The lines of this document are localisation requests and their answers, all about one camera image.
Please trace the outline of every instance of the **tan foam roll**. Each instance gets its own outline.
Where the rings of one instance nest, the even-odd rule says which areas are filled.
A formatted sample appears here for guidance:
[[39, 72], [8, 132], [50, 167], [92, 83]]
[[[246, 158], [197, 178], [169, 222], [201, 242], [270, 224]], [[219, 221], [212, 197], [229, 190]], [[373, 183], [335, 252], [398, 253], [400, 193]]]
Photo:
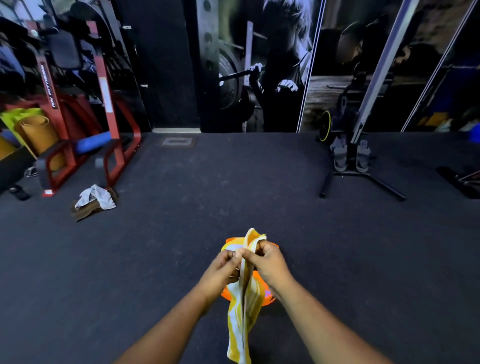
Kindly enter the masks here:
[[15, 147], [11, 145], [7, 139], [0, 135], [0, 160], [9, 156], [15, 151]]
[[[20, 124], [38, 156], [59, 140], [50, 120], [45, 116], [29, 116], [22, 119]], [[63, 166], [65, 166], [65, 157], [59, 153], [51, 160], [50, 168], [58, 170]]]

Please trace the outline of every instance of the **towel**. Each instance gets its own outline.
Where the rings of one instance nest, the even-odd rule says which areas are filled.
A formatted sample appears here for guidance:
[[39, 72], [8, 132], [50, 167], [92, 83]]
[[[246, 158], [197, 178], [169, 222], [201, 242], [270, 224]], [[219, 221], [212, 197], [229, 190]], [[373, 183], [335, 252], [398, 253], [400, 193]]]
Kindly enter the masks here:
[[98, 201], [103, 210], [110, 210], [117, 206], [115, 205], [115, 202], [113, 202], [110, 192], [94, 184], [92, 187], [83, 190], [83, 192], [80, 194], [80, 199], [75, 204], [75, 209], [78, 210], [82, 206], [85, 206], [89, 202], [95, 200]]
[[[243, 247], [256, 251], [257, 243], [266, 240], [255, 229], [248, 230]], [[248, 350], [248, 333], [252, 329], [265, 297], [263, 284], [252, 275], [253, 265], [242, 259], [240, 279], [227, 286], [231, 294], [228, 308], [228, 333], [230, 336], [227, 357], [239, 364], [251, 364]]]

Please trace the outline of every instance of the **rubber gym floor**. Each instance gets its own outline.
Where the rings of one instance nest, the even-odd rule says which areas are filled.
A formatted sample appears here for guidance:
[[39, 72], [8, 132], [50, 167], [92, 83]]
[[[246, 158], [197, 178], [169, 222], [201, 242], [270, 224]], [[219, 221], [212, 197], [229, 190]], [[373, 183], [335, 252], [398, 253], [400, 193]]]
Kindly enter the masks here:
[[[147, 135], [117, 182], [117, 208], [75, 223], [93, 157], [52, 198], [0, 196], [0, 362], [109, 363], [197, 282], [226, 238], [250, 227], [296, 277], [396, 363], [480, 360], [480, 205], [435, 171], [479, 167], [457, 134], [369, 136], [370, 181], [334, 180], [312, 134], [198, 134], [195, 148]], [[198, 323], [182, 363], [228, 363], [228, 302]], [[249, 336], [254, 363], [310, 363], [281, 304]]]

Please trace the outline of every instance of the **black wall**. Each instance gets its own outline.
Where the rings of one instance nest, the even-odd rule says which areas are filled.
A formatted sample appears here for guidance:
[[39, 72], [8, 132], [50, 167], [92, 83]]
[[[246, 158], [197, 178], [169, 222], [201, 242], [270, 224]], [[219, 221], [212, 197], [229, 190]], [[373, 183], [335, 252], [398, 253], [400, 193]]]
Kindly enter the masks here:
[[197, 128], [192, 60], [179, 0], [114, 0], [116, 13], [136, 47], [135, 74], [153, 127]]

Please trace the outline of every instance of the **yellow striped towel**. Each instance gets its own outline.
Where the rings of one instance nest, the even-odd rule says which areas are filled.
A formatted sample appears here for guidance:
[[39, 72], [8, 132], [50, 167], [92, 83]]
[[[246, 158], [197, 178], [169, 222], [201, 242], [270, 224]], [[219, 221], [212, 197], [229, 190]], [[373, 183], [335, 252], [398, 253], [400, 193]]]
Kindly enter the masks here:
[[[266, 235], [260, 235], [252, 228], [243, 239], [243, 247], [255, 252], [257, 243], [266, 238]], [[252, 274], [253, 266], [242, 259], [239, 281], [227, 286], [232, 297], [228, 308], [230, 340], [227, 357], [239, 364], [252, 363], [248, 350], [248, 333], [255, 324], [265, 297], [265, 288]]]

